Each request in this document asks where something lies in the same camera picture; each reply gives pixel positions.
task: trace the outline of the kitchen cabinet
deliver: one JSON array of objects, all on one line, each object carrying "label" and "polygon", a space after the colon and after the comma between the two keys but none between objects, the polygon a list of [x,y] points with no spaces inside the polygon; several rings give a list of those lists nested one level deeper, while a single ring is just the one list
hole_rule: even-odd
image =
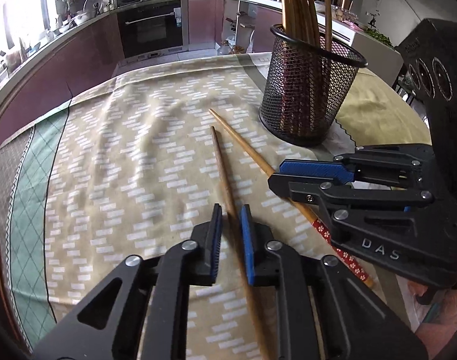
[{"label": "kitchen cabinet", "polygon": [[189,44],[215,42],[216,12],[217,0],[188,0]]},{"label": "kitchen cabinet", "polygon": [[215,42],[222,44],[222,32],[224,29],[225,0],[216,0],[215,3]]},{"label": "kitchen cabinet", "polygon": [[42,66],[2,114],[0,144],[73,96],[109,80],[117,62],[123,58],[115,14],[69,37],[54,54],[40,61]]},{"label": "kitchen cabinet", "polygon": [[111,78],[124,59],[116,15],[109,15],[80,31],[57,55],[73,96]]},{"label": "kitchen cabinet", "polygon": [[257,7],[255,19],[255,31],[253,32],[253,52],[263,53],[273,50],[275,35],[270,32],[274,24],[282,23],[282,12],[270,8]]}]

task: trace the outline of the jar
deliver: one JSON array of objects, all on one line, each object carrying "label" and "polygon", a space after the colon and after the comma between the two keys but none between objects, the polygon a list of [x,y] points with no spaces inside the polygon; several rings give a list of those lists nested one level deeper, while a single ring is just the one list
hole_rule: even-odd
[{"label": "jar", "polygon": [[228,44],[228,40],[224,40],[222,42],[222,45],[220,46],[220,48],[217,50],[217,55],[218,56],[226,56],[226,55],[229,55],[232,51],[232,48],[229,46]]}]

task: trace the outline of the oven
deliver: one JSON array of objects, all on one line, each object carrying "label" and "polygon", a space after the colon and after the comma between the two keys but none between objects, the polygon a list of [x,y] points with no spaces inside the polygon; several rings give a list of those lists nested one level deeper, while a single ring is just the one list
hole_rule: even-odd
[{"label": "oven", "polygon": [[150,0],[124,8],[117,18],[127,63],[188,50],[187,0]]}]

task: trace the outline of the tablecloth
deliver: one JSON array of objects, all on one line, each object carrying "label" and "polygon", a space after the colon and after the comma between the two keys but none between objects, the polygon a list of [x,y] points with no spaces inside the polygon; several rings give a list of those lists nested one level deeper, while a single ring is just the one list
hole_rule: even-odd
[{"label": "tablecloth", "polygon": [[[430,143],[418,115],[361,69],[323,144],[285,143],[258,109],[270,53],[180,61],[125,73],[25,126],[0,147],[0,238],[14,314],[33,347],[129,254],[164,253],[223,203],[210,126],[220,132],[236,204],[309,257],[333,254],[276,197],[265,174],[208,113],[216,110],[275,168],[285,158],[331,161],[356,145]],[[395,275],[361,261],[373,290],[408,325],[413,304]],[[192,287],[187,356],[258,358],[232,250],[222,240],[213,287]],[[265,317],[275,305],[267,293]]]}]

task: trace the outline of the green plant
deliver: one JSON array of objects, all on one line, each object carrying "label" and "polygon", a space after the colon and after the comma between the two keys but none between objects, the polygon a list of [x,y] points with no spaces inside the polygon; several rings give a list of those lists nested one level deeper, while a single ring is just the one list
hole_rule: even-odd
[{"label": "green plant", "polygon": [[370,35],[373,39],[378,40],[379,42],[386,44],[387,46],[393,48],[392,42],[390,42],[390,38],[385,36],[384,34],[380,33],[378,30],[373,30],[372,28],[367,28],[365,30],[367,35]]}]

